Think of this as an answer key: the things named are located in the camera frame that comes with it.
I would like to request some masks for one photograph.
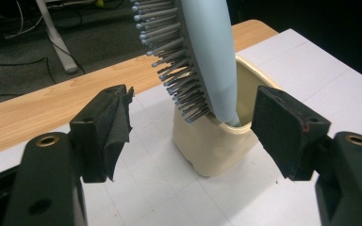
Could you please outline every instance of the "wooden surface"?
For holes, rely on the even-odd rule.
[[[277,34],[251,20],[233,26],[236,52]],[[138,56],[75,79],[0,103],[0,152],[68,123],[100,90],[126,84],[139,93],[160,84],[151,64]]]

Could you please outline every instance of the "screw hole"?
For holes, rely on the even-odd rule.
[[[45,213],[51,207],[51,205],[52,202],[49,199],[38,200],[30,205],[28,208],[28,213],[30,215],[41,215]]]
[[[82,120],[83,122],[93,122],[93,117],[87,117]]]
[[[37,146],[48,147],[58,142],[58,136],[43,137],[37,141]]]
[[[308,120],[311,121],[311,122],[319,122],[319,120],[316,119],[316,118],[308,118]]]
[[[348,135],[346,136],[346,139],[350,142],[352,142],[355,145],[362,146],[362,137],[357,135]]]

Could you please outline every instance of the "metal bristle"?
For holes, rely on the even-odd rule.
[[[210,112],[204,90],[197,73],[199,68],[192,51],[189,50],[188,32],[185,32],[182,10],[176,0],[131,0],[132,9],[138,14],[134,19],[136,28],[141,30],[140,40],[151,48],[147,56],[158,57],[152,64],[158,67],[159,79],[186,122],[193,122]]]

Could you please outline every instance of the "white table surface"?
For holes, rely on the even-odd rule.
[[[362,75],[306,38],[287,30],[238,54],[331,121],[330,137],[362,134]],[[89,225],[321,225],[317,174],[284,179],[260,143],[224,174],[199,176],[172,143],[173,102],[162,86],[136,95],[130,117],[115,181],[84,184]],[[18,165],[24,147],[1,152],[0,171]]]

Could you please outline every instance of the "dark background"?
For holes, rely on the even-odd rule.
[[[257,19],[292,28],[362,73],[362,1],[228,0],[233,24]]]

